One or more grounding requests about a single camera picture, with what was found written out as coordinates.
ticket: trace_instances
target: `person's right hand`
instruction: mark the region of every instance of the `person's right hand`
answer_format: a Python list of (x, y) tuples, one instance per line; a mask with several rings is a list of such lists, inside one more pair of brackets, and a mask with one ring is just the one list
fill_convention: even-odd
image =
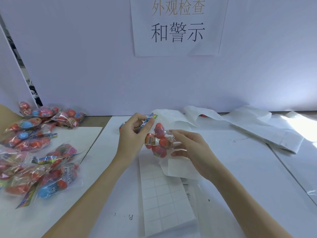
[(183, 149), (173, 152), (171, 155), (184, 156), (191, 160), (194, 167), (201, 176), (213, 182), (214, 171), (217, 170), (220, 161), (209, 148), (204, 138), (193, 132), (184, 130), (171, 130), (177, 141), (181, 144), (176, 146), (175, 149)]

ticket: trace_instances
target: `person's left hand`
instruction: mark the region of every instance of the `person's left hand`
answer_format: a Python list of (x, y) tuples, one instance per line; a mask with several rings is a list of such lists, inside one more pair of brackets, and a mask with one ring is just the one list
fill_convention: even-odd
[(150, 118), (141, 131), (136, 134), (135, 131), (141, 126), (146, 118), (145, 115), (135, 113), (121, 127), (116, 158), (127, 161), (127, 165), (130, 165), (139, 153), (144, 144), (146, 135), (154, 124), (154, 118)]

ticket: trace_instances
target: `paper sign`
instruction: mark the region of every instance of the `paper sign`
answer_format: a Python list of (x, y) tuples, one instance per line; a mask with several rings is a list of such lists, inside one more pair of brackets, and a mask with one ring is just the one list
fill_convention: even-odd
[(135, 56), (216, 55), (228, 0), (130, 0)]

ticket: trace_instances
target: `hand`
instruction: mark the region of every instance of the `hand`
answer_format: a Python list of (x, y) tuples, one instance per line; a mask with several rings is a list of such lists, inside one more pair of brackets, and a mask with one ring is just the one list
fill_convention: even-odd
[(184, 130), (171, 130), (171, 132), (175, 139), (181, 142), (175, 149), (183, 149), (175, 151), (171, 155), (189, 158), (200, 175), (213, 182), (212, 180), (215, 177), (213, 174), (217, 170), (220, 161), (211, 151), (204, 138), (198, 133)]
[(120, 130), (119, 144), (116, 154), (116, 159), (122, 159), (130, 165), (133, 159), (137, 156), (140, 149), (144, 144), (144, 140), (150, 129), (154, 124), (154, 118), (145, 124), (141, 131), (137, 134), (137, 129), (146, 120), (145, 115), (135, 113), (122, 127)]

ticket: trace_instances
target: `black chinese character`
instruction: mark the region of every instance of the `black chinese character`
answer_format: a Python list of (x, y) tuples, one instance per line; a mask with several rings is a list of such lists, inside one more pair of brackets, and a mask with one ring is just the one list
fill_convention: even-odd
[[(191, 25), (203, 25), (203, 23), (196, 23), (196, 24), (191, 24)], [(196, 31), (196, 33), (195, 33), (195, 39), (192, 39), (192, 40), (195, 42), (195, 41), (196, 41), (196, 38), (197, 38), (197, 30), (205, 30), (205, 28), (201, 28), (201, 29), (199, 29), (199, 28), (194, 28), (194, 29), (188, 29), (188, 30), (195, 30), (195, 31)]]
[[(158, 24), (152, 26), (152, 27), (154, 27), (154, 29), (152, 29), (152, 31), (154, 31), (152, 39), (155, 36), (155, 42), (157, 42), (157, 35), (159, 35), (159, 36), (161, 36), (161, 41), (162, 41), (162, 39), (167, 40), (167, 25), (166, 26), (160, 25), (161, 28), (157, 28), (158, 25), (160, 25), (160, 24), (158, 23)], [(163, 37), (163, 34), (162, 34), (162, 33), (164, 33), (163, 32), (164, 28), (165, 28), (165, 37)]]
[(183, 23), (176, 23), (176, 22), (173, 22), (173, 25), (170, 25), (172, 26), (170, 28), (170, 34), (172, 34), (173, 36), (173, 42), (175, 41), (180, 41), (180, 42), (183, 42), (183, 36), (184, 34), (186, 33), (186, 30), (184, 29), (186, 24), (183, 24)]

